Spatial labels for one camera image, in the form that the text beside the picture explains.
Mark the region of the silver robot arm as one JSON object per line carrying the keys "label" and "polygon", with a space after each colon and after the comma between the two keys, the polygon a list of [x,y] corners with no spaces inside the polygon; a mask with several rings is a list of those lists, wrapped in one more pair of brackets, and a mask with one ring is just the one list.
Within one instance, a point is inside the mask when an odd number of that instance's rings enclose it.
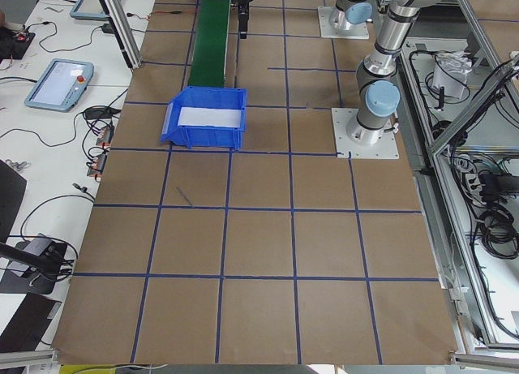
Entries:
{"label": "silver robot arm", "polygon": [[339,31],[366,23],[372,15],[372,5],[367,0],[336,0],[328,23]]}
{"label": "silver robot arm", "polygon": [[[337,0],[345,20],[352,25],[366,21],[354,9],[369,7],[369,0]],[[376,144],[384,133],[384,125],[393,115],[400,101],[398,88],[389,81],[396,72],[396,58],[404,40],[418,18],[419,11],[442,0],[389,0],[384,22],[375,40],[374,49],[356,70],[361,104],[354,118],[346,125],[348,137],[360,145]]]}

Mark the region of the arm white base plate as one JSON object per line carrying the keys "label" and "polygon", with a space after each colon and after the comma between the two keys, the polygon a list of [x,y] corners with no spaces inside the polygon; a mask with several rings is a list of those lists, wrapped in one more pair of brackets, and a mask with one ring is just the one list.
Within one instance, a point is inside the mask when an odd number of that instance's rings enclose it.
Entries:
{"label": "arm white base plate", "polygon": [[371,18],[371,13],[371,6],[364,3],[351,6],[345,11],[340,11],[335,6],[319,6],[320,35],[323,38],[367,40],[367,21]]}
{"label": "arm white base plate", "polygon": [[335,136],[336,155],[349,159],[399,158],[396,134],[388,119],[379,130],[361,127],[355,108],[332,108],[332,125]]}

